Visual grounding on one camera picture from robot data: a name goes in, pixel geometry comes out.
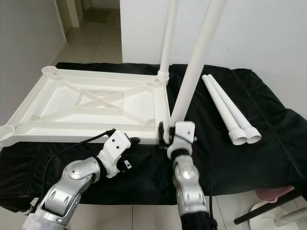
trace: black tablecloth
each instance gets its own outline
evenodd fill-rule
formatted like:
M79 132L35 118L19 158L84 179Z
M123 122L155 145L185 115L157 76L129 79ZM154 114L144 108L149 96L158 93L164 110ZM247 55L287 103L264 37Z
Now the black tablecloth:
M170 66L167 86L170 111L186 70L186 65ZM155 75L158 65L58 63L59 69L79 69ZM228 131L200 79L186 120L195 122L198 141L193 161L200 172L206 195L244 192L255 188L276 188L306 182L307 122L286 109L262 80L249 69L205 66L202 74L212 74L250 123L262 134L256 144L234 146ZM20 142L0 153L0 206L22 210L29 199L39 196L42 174L51 155L71 143ZM98 153L102 144L85 144L57 158L48 170L47 186L61 176L73 160ZM175 204L171 163L165 150L138 145L128 150L134 170L103 179L82 197L87 204Z

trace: tiled floor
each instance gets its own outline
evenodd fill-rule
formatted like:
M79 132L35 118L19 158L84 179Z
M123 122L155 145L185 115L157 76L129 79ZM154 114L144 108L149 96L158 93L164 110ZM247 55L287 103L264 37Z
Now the tiled floor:
M111 11L106 23L82 24L67 35L68 44L53 61L121 63L121 36L119 11ZM259 202L253 191L213 198L213 213L219 230L248 230L247 223L235 225L233 220L249 211ZM307 206L303 198L291 201L283 208L292 212ZM25 220L21 214L0 208L0 229L19 229ZM300 221L301 230L307 229ZM95 206L79 205L68 227L69 230L180 230L177 206Z
M121 63L119 10L110 10L106 23L83 22L80 28L71 28L52 65L58 62Z

